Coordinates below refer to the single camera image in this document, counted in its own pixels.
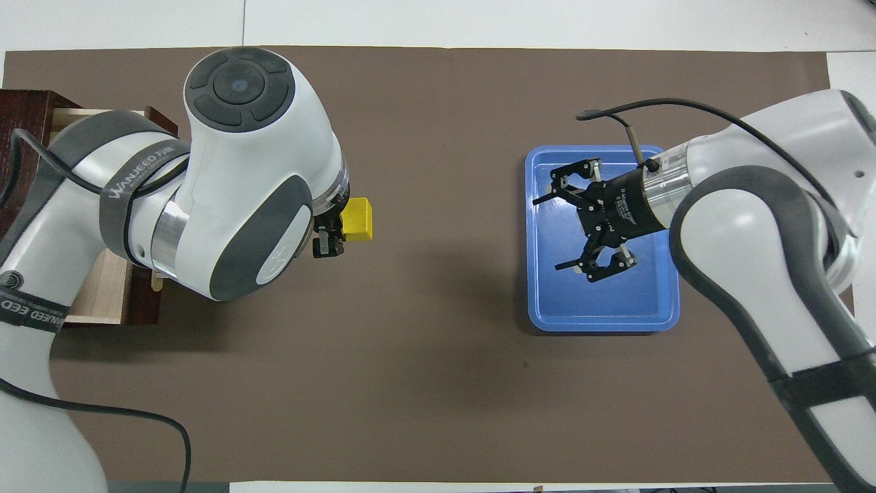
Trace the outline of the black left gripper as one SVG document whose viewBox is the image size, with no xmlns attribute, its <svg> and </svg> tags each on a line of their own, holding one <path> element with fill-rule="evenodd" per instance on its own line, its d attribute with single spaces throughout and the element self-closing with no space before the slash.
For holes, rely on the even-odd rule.
<svg viewBox="0 0 876 493">
<path fill-rule="evenodd" d="M 313 256 L 317 259 L 338 257 L 344 253 L 342 233 L 344 208 L 332 208 L 316 216 L 317 236 L 313 238 Z"/>
</svg>

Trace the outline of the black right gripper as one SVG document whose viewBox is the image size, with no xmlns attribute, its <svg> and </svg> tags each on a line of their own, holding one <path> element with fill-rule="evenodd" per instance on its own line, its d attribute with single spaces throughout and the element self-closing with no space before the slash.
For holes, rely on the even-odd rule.
<svg viewBox="0 0 876 493">
<path fill-rule="evenodd" d="M 626 240 L 667 229 L 648 203 L 643 171 L 632 170 L 602 181 L 602 166 L 600 158 L 556 166 L 550 171 L 550 184 L 545 193 L 532 200 L 533 206 L 554 199 L 579 206 L 579 221 L 587 237 L 582 253 L 572 261 L 554 265 L 554 269 L 572 269 L 576 274 L 585 275 L 589 283 L 613 277 L 639 264 L 637 256 L 627 249 Z M 576 186 L 572 177 L 587 181 L 587 187 Z M 600 264 L 600 255 L 606 246 L 617 247 L 609 262 Z"/>
</svg>

